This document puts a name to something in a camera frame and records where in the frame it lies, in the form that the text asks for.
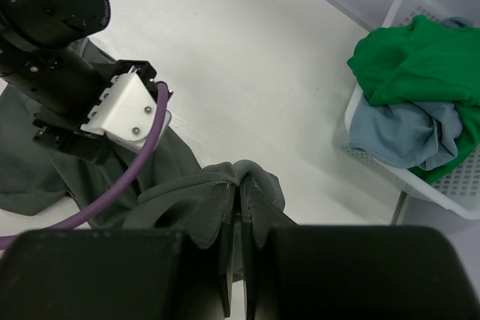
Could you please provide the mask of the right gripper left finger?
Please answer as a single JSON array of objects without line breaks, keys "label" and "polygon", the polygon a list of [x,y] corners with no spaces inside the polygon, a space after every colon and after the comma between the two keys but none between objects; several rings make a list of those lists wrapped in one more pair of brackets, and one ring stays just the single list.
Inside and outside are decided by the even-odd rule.
[{"label": "right gripper left finger", "polygon": [[236,189],[178,228],[35,230],[1,258],[3,319],[226,319]]}]

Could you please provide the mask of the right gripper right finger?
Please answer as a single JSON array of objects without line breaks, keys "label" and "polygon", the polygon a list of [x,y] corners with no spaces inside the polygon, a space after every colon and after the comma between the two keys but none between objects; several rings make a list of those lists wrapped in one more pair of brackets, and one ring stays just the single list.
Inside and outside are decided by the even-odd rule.
[{"label": "right gripper right finger", "polygon": [[424,226],[301,226],[239,191],[247,319],[477,319],[450,242]]}]

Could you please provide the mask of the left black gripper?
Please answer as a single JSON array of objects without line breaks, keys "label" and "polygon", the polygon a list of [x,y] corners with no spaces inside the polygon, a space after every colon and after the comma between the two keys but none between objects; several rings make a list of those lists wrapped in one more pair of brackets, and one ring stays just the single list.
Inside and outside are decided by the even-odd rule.
[{"label": "left black gripper", "polygon": [[74,44],[103,31],[109,0],[1,0],[1,77],[40,104],[34,141],[102,164],[117,144],[80,129],[114,76],[153,81],[147,61],[85,59]]}]

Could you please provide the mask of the grey green t shirt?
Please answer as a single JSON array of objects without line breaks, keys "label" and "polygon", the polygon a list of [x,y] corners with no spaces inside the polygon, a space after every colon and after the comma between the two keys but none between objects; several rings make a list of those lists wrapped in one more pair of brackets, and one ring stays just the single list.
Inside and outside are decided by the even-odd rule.
[{"label": "grey green t shirt", "polygon": [[[105,164],[96,166],[34,145],[28,136],[39,108],[38,102],[12,87],[1,94],[1,208],[33,214],[71,196],[85,211],[95,198],[121,182],[134,156],[120,148]],[[166,129],[159,148],[139,171],[139,180],[128,184],[91,221],[99,229],[181,229],[195,244],[208,248],[221,230],[226,192],[234,187],[240,188],[243,203],[264,207],[253,221],[258,244],[264,244],[272,227],[291,224],[274,175],[249,160],[200,167],[189,147]]]}]

